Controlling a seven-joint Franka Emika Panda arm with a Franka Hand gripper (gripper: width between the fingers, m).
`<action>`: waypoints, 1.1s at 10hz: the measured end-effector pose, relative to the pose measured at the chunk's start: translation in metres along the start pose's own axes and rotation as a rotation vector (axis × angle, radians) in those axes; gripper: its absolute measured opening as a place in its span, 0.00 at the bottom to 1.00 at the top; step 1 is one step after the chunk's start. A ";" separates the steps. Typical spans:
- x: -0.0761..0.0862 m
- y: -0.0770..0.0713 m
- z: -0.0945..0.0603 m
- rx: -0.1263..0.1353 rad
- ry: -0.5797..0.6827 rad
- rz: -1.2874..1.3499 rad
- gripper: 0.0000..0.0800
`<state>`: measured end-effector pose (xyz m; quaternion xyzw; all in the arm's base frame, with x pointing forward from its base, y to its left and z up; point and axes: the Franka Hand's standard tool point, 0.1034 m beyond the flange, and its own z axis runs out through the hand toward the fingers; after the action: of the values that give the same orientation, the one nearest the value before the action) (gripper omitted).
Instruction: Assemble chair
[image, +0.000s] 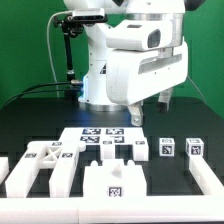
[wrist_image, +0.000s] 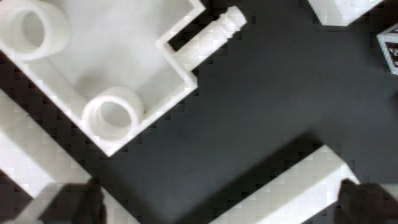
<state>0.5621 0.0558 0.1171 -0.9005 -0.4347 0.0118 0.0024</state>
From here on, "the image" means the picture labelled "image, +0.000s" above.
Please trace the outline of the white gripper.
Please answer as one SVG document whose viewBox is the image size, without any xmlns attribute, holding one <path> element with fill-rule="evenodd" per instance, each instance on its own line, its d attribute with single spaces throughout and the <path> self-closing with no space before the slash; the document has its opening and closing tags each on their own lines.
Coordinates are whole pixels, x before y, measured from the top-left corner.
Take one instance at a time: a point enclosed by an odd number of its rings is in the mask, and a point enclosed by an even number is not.
<svg viewBox="0 0 224 224">
<path fill-rule="evenodd" d="M 160 56 L 159 50 L 113 50 L 108 56 L 106 70 L 108 98 L 120 105 L 130 105 L 131 123 L 141 126 L 143 110 L 142 103 L 138 101 L 161 92 L 158 109 L 161 113 L 169 110 L 171 87 L 184 82 L 187 77 L 188 47 L 183 43 L 165 58 Z"/>
</svg>

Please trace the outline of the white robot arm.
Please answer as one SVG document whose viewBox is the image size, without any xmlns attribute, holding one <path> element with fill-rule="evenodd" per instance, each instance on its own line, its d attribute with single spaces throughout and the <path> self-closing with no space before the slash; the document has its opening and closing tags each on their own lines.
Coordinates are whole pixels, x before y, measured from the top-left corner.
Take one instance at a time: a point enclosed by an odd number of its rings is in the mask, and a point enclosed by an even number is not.
<svg viewBox="0 0 224 224">
<path fill-rule="evenodd" d="M 89 69 L 79 102 L 98 111 L 129 109 L 143 123 L 143 100 L 169 108 L 188 73 L 183 19 L 206 0 L 63 0 L 88 37 Z"/>
</svg>

